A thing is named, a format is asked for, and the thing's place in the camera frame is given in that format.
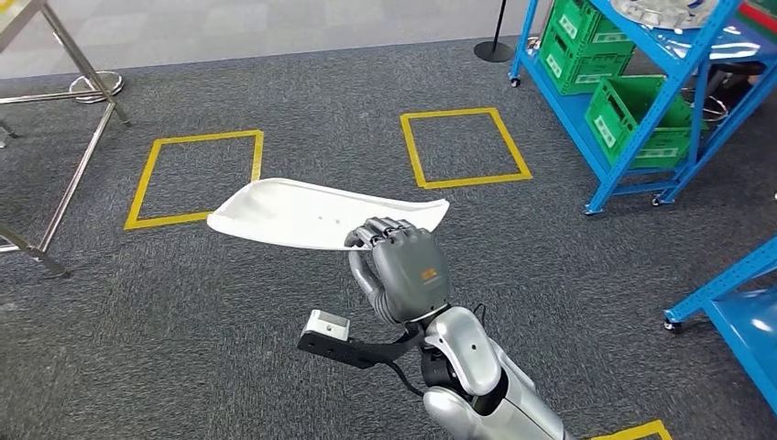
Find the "blue shelving unit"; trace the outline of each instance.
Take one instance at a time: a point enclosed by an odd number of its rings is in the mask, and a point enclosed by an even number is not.
[[[749,29],[733,18],[739,0],[719,0],[716,10],[701,29],[675,33],[663,29],[649,29],[621,16],[609,0],[591,0],[609,20],[615,23],[637,46],[661,67],[667,76],[663,88],[647,115],[629,140],[618,161],[610,166],[600,147],[585,124],[584,114],[591,94],[559,95],[549,81],[544,68],[537,62],[537,50],[526,49],[531,23],[539,0],[530,0],[523,31],[516,46],[516,56],[510,71],[513,85],[520,84],[520,68],[523,67],[551,105],[577,148],[583,154],[591,170],[599,179],[599,186],[591,201],[585,206],[587,214],[602,212],[612,195],[653,193],[653,204],[673,203],[687,183],[701,170],[709,159],[728,140],[739,125],[755,110],[777,83],[777,45]],[[711,63],[761,61],[767,65],[755,87],[746,95],[729,116],[702,138],[704,88],[695,94],[692,142],[688,159],[673,169],[629,170],[642,145],[658,125],[672,99],[698,70],[700,78],[706,78]],[[671,177],[641,184],[621,185],[624,176],[630,174],[664,173]]]
[[[777,236],[664,311],[667,330],[704,312],[742,367],[777,413],[777,286],[738,291],[748,281],[777,270]]]

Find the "gray carpet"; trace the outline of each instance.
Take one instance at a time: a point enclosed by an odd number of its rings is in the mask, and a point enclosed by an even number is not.
[[[676,205],[622,197],[586,217],[596,178],[534,84],[510,88],[507,68],[459,41],[125,71],[121,101],[136,125],[111,123],[52,247],[74,276],[45,280],[23,256],[0,256],[0,436],[446,438],[387,368],[295,349],[313,308],[350,318],[357,337],[397,334],[375,318],[343,255],[202,222],[123,231],[154,139],[260,129],[262,177],[447,198],[437,236],[455,300],[487,304],[488,332],[575,435],[661,419],[680,440],[773,439],[777,419],[714,328],[699,317],[669,335],[662,309],[777,231],[777,97]],[[498,109],[533,179],[418,188],[399,115],[478,106]],[[37,236],[102,109],[4,110],[26,136],[0,151],[0,222]],[[430,178],[511,170],[487,120],[454,122],[417,125]],[[241,140],[163,152],[141,216],[213,209],[248,180]],[[401,365],[421,383],[417,360]]]

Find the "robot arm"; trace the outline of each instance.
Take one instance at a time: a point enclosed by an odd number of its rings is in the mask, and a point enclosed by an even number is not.
[[[574,440],[534,382],[469,310],[453,307],[440,314],[424,342],[444,353],[464,390],[430,384],[423,395],[427,413],[454,438]]]
[[[371,218],[345,245],[372,250],[375,271],[368,252],[351,251],[351,272],[378,317],[404,325],[405,335],[393,344],[365,344],[349,337],[346,319],[313,311],[300,349],[362,369],[385,363],[398,370],[393,360],[417,347],[429,386],[424,407],[454,438],[574,440],[475,315],[449,303],[449,272],[429,231],[403,220]]]

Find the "yellow floor marking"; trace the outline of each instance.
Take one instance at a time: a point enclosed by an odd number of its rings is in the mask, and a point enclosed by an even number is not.
[[[0,12],[5,12],[16,0],[0,0]]]
[[[189,213],[189,214],[177,214],[177,215],[165,215],[162,217],[152,218],[138,218],[140,215],[140,206],[143,204],[143,199],[146,197],[146,190],[148,189],[148,182],[151,180],[151,174],[154,172],[154,164],[157,163],[159,158],[159,152],[162,147],[168,144],[181,144],[186,142],[201,142],[204,140],[223,140],[233,138],[248,138],[254,137],[254,156],[251,160],[251,181],[255,181],[259,178],[262,166],[262,145],[264,143],[264,133],[259,130],[246,130],[246,131],[229,131],[225,133],[212,133],[208,135],[196,135],[196,136],[183,136],[183,137],[164,137],[157,139],[151,145],[151,152],[148,154],[148,160],[146,166],[143,168],[143,172],[140,174],[140,181],[137,183],[137,190],[135,191],[135,197],[132,200],[132,205],[129,208],[129,214],[126,217],[124,229],[139,229],[142,227],[175,225],[178,223],[196,222],[204,220],[210,211],[201,213]]]
[[[482,177],[468,177],[463,179],[449,179],[444,181],[427,181],[423,175],[423,168],[421,167],[421,158],[418,155],[418,148],[415,145],[415,138],[412,135],[412,129],[410,128],[411,119],[421,119],[429,117],[444,117],[444,116],[467,116],[467,115],[490,115],[494,120],[494,124],[499,130],[499,134],[507,145],[510,155],[515,164],[518,167],[516,173],[500,174],[496,176],[482,176]],[[458,110],[443,110],[435,112],[422,112],[422,113],[406,113],[399,117],[399,121],[402,124],[402,132],[405,135],[405,143],[408,146],[408,154],[410,155],[410,165],[413,168],[413,175],[418,186],[427,190],[438,190],[441,188],[452,188],[455,186],[466,185],[482,185],[485,183],[498,183],[498,182],[513,182],[523,181],[531,179],[531,173],[529,167],[526,166],[526,162],[518,151],[518,147],[515,146],[515,142],[512,140],[505,123],[499,116],[499,111],[495,107],[482,107],[482,108],[462,108]]]
[[[658,435],[661,440],[672,440],[672,436],[669,435],[669,432],[660,420],[654,420],[641,426],[635,426],[620,431],[619,433],[594,437],[591,440],[639,440],[650,435]]]

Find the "white label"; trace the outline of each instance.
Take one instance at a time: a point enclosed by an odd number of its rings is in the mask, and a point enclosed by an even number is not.
[[[618,43],[620,41],[629,41],[629,37],[623,32],[602,32],[594,35],[594,43]]]
[[[556,78],[561,78],[561,72],[562,72],[561,66],[558,65],[553,55],[548,55],[548,58],[545,59],[545,62],[548,63],[548,67],[550,67],[551,70],[553,71],[553,76],[555,76]]]
[[[561,18],[559,18],[559,25],[566,31],[570,39],[575,39],[575,37],[577,37],[577,27],[569,21],[569,18],[567,18],[566,15],[561,15]]]
[[[678,152],[678,148],[643,149],[637,154],[637,159],[676,158]]]
[[[607,128],[605,118],[602,117],[602,115],[597,116],[596,119],[594,119],[594,125],[596,126],[596,129],[599,130],[599,134],[602,135],[602,138],[605,140],[607,148],[611,149],[612,146],[615,145],[615,137],[612,136],[609,128]]]
[[[612,73],[597,73],[594,75],[577,75],[575,78],[575,84],[590,84],[598,83],[607,76],[612,76]]]

